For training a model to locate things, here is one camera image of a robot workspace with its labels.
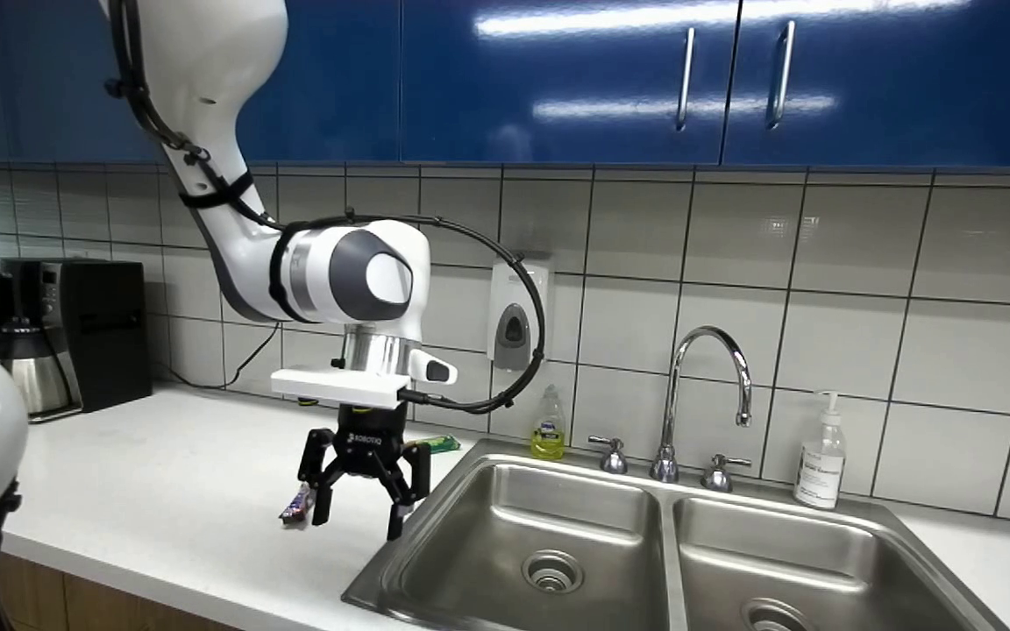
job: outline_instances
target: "soap dispenser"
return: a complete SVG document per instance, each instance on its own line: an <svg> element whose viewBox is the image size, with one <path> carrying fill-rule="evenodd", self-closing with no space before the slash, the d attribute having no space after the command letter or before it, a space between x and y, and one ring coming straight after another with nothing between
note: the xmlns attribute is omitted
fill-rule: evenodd
<svg viewBox="0 0 1010 631"><path fill-rule="evenodd" d="M537 428L531 436L531 452L537 458L562 458L564 456L564 408L553 386L543 389L537 408Z"/></svg>
<svg viewBox="0 0 1010 631"><path fill-rule="evenodd" d="M814 507L834 507L845 481L845 428L834 415L838 393L828 393L821 436L802 441L792 497Z"/></svg>

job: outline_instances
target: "stainless steel sink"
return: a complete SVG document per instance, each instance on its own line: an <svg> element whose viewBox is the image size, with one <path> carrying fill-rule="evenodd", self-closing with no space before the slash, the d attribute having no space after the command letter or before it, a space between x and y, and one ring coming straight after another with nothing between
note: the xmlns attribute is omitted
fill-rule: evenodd
<svg viewBox="0 0 1010 631"><path fill-rule="evenodd" d="M814 513L481 441L344 594L425 628L1004 628L889 507Z"/></svg>

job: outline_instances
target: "faucet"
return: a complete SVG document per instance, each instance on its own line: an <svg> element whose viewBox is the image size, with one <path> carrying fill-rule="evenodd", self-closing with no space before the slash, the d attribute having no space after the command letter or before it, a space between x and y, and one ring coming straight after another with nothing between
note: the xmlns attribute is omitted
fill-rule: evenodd
<svg viewBox="0 0 1010 631"><path fill-rule="evenodd" d="M739 409L738 409L738 423L746 423L752 421L752 369L746 369L746 355L739 352L739 345L727 333L727 331L714 331L714 327L698 327L691 331L676 346L672 346L672 363L671 363L671 389L668 389L668 409L664 409L664 436L659 436L659 449L656 449L656 458L650 466L650 478L652 481L676 481L679 478L679 466L676 466L676 449L672 449L672 401L676 401L676 382L679 382L679 362L689 355L689 346L703 338L714 338L727 355L733 356L738 363L738 377L739 377Z"/></svg>

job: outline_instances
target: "cabinet handle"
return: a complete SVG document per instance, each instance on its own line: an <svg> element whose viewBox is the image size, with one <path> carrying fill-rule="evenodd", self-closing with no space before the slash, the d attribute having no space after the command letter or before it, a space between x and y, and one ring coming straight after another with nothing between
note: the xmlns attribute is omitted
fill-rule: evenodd
<svg viewBox="0 0 1010 631"><path fill-rule="evenodd" d="M679 75L679 94L676 94L676 131L685 131L691 115L691 65L696 65L696 28L685 32L685 75Z"/></svg>
<svg viewBox="0 0 1010 631"><path fill-rule="evenodd" d="M778 90L776 90L776 101L773 101L773 131L778 131L781 120L787 120L789 75L792 75L792 43L797 43L797 22L787 22L787 32L781 32L781 75L778 75Z"/></svg>

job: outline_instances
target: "faucet handle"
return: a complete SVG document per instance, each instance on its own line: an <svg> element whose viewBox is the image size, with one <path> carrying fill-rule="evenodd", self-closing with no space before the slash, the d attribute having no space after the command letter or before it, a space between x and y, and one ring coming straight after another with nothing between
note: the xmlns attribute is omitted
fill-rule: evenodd
<svg viewBox="0 0 1010 631"><path fill-rule="evenodd" d="M727 466L752 466L752 462L739 462L739 458L714 452L707 470L703 472L703 483L713 492L733 492Z"/></svg>
<svg viewBox="0 0 1010 631"><path fill-rule="evenodd" d="M609 470L609 472L627 472L633 466L626 462L626 441L620 438L589 438L589 444L605 444L605 458L599 458L599 470Z"/></svg>

